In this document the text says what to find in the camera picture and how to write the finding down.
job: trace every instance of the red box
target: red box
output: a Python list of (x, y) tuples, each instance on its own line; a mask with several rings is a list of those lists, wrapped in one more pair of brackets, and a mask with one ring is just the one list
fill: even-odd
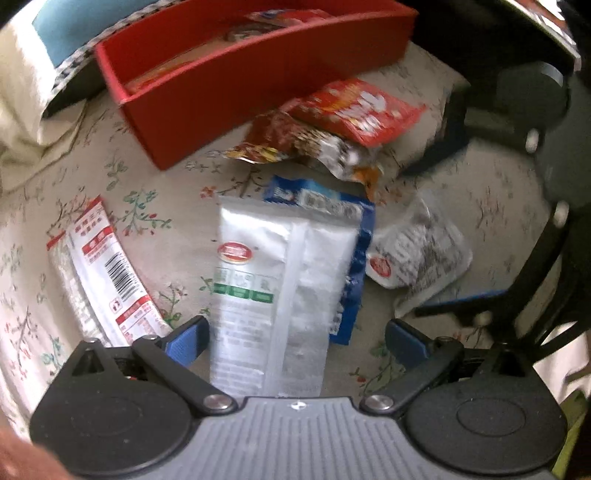
[[(125, 85), (276, 8), (334, 18), (277, 30), (185, 64), (140, 89)], [(153, 162), (169, 168), (255, 115), (404, 55), (417, 12), (392, 0), (185, 0), (96, 47), (111, 95)]]

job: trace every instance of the crumpled plastic wrapper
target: crumpled plastic wrapper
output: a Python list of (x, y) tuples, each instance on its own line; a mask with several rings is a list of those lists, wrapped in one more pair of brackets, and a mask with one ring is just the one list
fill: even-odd
[(385, 288), (400, 288), (400, 318), (457, 280), (470, 267), (472, 250), (430, 191), (417, 194), (396, 223), (374, 231), (365, 272)]
[(67, 236), (63, 235), (56, 243), (49, 249), (49, 261), (55, 268), (57, 275), (60, 277), (60, 285), (67, 302), (72, 309), (76, 325), (80, 333), (85, 338), (98, 338), (105, 346), (111, 346), (111, 342), (106, 337), (103, 329), (100, 326), (96, 315), (90, 306), (90, 301), (76, 268), (70, 255), (70, 250), (67, 246)]

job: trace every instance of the floral tablecloth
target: floral tablecloth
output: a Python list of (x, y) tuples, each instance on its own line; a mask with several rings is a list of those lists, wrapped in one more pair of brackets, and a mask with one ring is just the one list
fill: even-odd
[[(533, 165), (474, 143), (432, 175), (395, 180), (400, 165), (434, 135), (448, 92), (463, 80), (412, 44), (402, 61), (361, 78), (428, 107), (420, 123), (387, 146), (381, 157), (387, 181), (378, 225), (398, 215), (417, 188), (428, 187), (474, 253), (469, 272), (442, 298), (505, 288), (548, 215)], [(195, 314), (207, 314), (216, 263), (216, 195), (259, 197), (273, 174), (293, 177), (290, 164), (262, 168), (220, 158), (218, 151), (236, 144), (244, 131), (229, 132), (159, 171), (104, 93), (90, 103), (71, 153), (0, 199), (0, 406), (22, 435), (45, 389), (80, 340), (49, 264), (46, 242), (100, 194), (165, 320), (178, 326)], [(351, 345), (329, 349), (324, 394), (358, 398), (401, 372), (383, 342), (391, 303), (391, 292), (367, 280)], [(460, 329), (448, 317), (412, 322), (430, 336), (453, 335), (470, 345), (486, 345), (481, 331)], [(195, 368), (207, 376), (207, 358)]]

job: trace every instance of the white snack bag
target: white snack bag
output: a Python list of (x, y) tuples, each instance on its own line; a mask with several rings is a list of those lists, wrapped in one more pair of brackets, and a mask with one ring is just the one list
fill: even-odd
[(247, 396), (318, 396), (359, 219), (220, 198), (211, 382)]
[(83, 333), (128, 346), (144, 335), (171, 332), (123, 252), (100, 197), (48, 250)]
[(422, 190), (399, 222), (376, 229), (365, 273), (383, 287), (407, 287), (394, 301), (400, 318), (458, 279), (471, 262), (464, 236), (432, 192)]

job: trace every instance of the red snack bag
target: red snack bag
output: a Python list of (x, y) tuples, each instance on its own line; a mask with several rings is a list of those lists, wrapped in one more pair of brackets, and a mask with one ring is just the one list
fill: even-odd
[(317, 20), (332, 18), (332, 15), (319, 8), (305, 10), (266, 10), (264, 12), (253, 12), (246, 16), (249, 20), (262, 23), (270, 23), (278, 27), (290, 27)]
[(294, 141), (306, 128), (281, 110), (257, 115), (244, 142), (224, 152), (249, 163), (274, 163), (294, 154)]
[(291, 116), (364, 147), (394, 140), (425, 110), (359, 79), (337, 80), (309, 97), (284, 105)]

